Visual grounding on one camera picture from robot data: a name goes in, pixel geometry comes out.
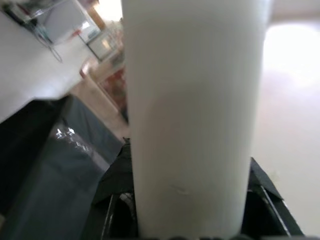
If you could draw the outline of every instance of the white floor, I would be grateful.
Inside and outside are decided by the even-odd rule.
[[[34,98],[57,98],[80,81],[86,45],[76,37],[58,45],[63,63],[23,27],[0,12],[0,122]]]
[[[76,38],[57,47],[61,64],[2,13],[0,32],[0,122],[35,97],[67,92],[91,56]],[[320,20],[268,30],[252,155],[302,230],[320,236]]]
[[[304,233],[320,236],[320,19],[266,34],[252,156]]]

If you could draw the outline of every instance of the white surface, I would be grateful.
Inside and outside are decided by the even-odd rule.
[[[143,237],[241,228],[267,1],[124,0]]]
[[[52,53],[26,29],[0,12],[0,122],[33,98],[57,98],[80,81],[79,69],[92,54],[79,39]]]
[[[252,156],[304,233],[320,236],[320,19],[267,32]]]
[[[273,18],[320,16],[320,0],[274,0]]]
[[[59,40],[69,37],[87,20],[80,4],[76,0],[67,0],[51,10],[44,26],[49,39],[58,43]]]

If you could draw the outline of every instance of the white wall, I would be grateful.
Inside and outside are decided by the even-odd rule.
[[[252,149],[304,234],[318,237],[319,43],[320,19],[274,24],[267,31]]]
[[[58,45],[63,59],[0,12],[0,122],[33,98],[57,98],[80,81],[82,63],[92,53],[77,37]]]
[[[320,0],[274,0],[273,19],[320,17]]]

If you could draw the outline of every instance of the blurry background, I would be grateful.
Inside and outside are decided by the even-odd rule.
[[[119,0],[11,1],[34,32],[0,12],[0,122],[34,98],[77,95],[114,134],[130,135]],[[320,0],[275,0],[264,44],[252,156],[305,234],[320,236]]]

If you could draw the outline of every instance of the white cylinder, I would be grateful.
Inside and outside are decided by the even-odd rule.
[[[269,0],[122,0],[142,237],[239,233]]]

